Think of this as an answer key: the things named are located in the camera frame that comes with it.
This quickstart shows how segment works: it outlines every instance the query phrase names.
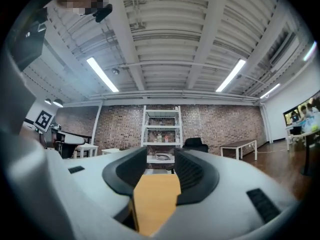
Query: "wooden floor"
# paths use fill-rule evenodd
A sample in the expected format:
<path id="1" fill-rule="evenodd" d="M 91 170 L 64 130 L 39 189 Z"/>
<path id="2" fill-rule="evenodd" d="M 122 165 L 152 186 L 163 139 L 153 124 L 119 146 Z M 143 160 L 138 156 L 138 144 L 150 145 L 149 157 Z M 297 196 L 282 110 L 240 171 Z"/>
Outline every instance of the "wooden floor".
<path id="1" fill-rule="evenodd" d="M 301 200 L 306 195 L 312 178 L 300 173 L 305 164 L 306 150 L 300 145 L 287 151 L 286 141 L 265 144 L 255 154 L 243 156 L 243 161 L 257 167 Z M 320 150 L 310 149 L 310 161 L 320 157 Z M 175 174 L 143 175 L 134 190 L 135 210 L 139 233 L 150 236 L 174 213 L 180 183 Z"/>
<path id="2" fill-rule="evenodd" d="M 276 141 L 272 144 L 265 144 L 258 149 L 258 159 L 255 161 L 255 154 L 249 153 L 243 156 L 243 161 L 255 166 L 275 179 L 280 185 L 288 189 L 299 200 L 303 199 L 310 186 L 312 178 L 300 173 L 301 167 L 305 164 L 306 150 L 301 143 L 290 147 L 287 151 L 285 140 Z M 318 160 L 320 150 L 310 149 L 310 161 Z"/>

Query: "white wall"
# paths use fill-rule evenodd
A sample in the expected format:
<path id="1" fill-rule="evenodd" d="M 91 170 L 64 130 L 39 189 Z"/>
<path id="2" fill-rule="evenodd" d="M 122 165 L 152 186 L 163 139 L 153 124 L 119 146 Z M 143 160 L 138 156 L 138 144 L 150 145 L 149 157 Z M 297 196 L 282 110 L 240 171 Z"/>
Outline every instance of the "white wall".
<path id="1" fill-rule="evenodd" d="M 49 105 L 44 100 L 36 100 L 30 108 L 25 118 L 35 121 L 39 113 L 44 110 L 52 115 L 56 115 L 58 107 L 54 104 Z"/>
<path id="2" fill-rule="evenodd" d="M 264 102 L 272 140 L 287 136 L 283 113 L 305 102 L 319 90 L 320 63 L 318 59 L 314 59 L 288 86 Z"/>

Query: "ceiling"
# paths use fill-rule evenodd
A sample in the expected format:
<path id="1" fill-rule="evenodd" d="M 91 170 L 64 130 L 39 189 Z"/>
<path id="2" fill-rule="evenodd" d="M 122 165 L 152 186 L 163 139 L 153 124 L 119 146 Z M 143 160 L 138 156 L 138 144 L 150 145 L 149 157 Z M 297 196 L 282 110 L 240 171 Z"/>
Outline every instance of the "ceiling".
<path id="1" fill-rule="evenodd" d="M 303 67 L 313 40 L 285 0 L 109 0 L 100 23 L 50 4 L 42 55 L 24 71 L 38 98 L 64 103 L 128 99 L 254 102 Z M 291 33 L 281 65 L 273 56 Z M 112 93 L 86 62 L 94 57 Z M 246 64 L 215 92 L 239 59 Z M 118 75 L 112 73 L 118 69 Z"/>

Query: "fluorescent tube light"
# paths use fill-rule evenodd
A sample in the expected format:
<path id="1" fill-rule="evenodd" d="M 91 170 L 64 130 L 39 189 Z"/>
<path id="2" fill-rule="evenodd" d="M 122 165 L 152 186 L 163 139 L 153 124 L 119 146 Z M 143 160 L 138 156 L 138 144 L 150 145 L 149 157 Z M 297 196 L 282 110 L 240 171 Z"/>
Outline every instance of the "fluorescent tube light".
<path id="1" fill-rule="evenodd" d="M 303 60 L 306 61 L 307 59 L 310 58 L 310 56 L 314 53 L 315 49 L 317 47 L 317 42 L 314 41 L 313 45 L 311 46 L 310 50 L 308 51 L 308 53 L 306 54 L 306 56 L 304 56 Z"/>
<path id="2" fill-rule="evenodd" d="M 231 71 L 231 73 L 228 75 L 228 77 L 223 81 L 223 83 L 219 86 L 218 89 L 216 89 L 217 93 L 220 93 L 223 91 L 224 88 L 231 82 L 232 79 L 239 73 L 239 71 L 242 69 L 246 61 L 243 59 L 240 59 L 238 63 L 235 65 L 234 69 Z"/>
<path id="3" fill-rule="evenodd" d="M 106 74 L 103 72 L 103 70 L 101 69 L 101 67 L 98 65 L 98 63 L 94 58 L 88 58 L 86 62 L 88 62 L 88 64 L 91 66 L 94 72 L 96 72 L 96 74 L 102 79 L 102 81 L 104 81 L 104 83 L 110 88 L 111 91 L 113 91 L 114 93 L 119 92 L 119 90 L 106 76 Z"/>
<path id="4" fill-rule="evenodd" d="M 271 93 L 273 90 L 275 90 L 276 88 L 278 88 L 280 86 L 280 83 L 278 83 L 275 87 L 273 87 L 270 91 L 268 91 L 267 93 L 265 93 L 264 95 L 262 95 L 260 97 L 260 99 L 264 98 L 265 96 L 267 96 L 269 93 Z"/>

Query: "black chair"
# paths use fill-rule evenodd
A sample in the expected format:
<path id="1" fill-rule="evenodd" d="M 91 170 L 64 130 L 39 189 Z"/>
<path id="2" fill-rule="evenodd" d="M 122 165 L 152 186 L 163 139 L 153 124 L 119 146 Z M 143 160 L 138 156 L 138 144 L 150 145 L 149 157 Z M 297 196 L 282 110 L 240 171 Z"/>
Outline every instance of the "black chair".
<path id="1" fill-rule="evenodd" d="M 184 142 L 184 145 L 182 147 L 183 149 L 188 150 L 197 150 L 202 152 L 209 152 L 209 147 L 206 144 L 203 144 L 201 141 L 201 138 L 187 138 Z"/>

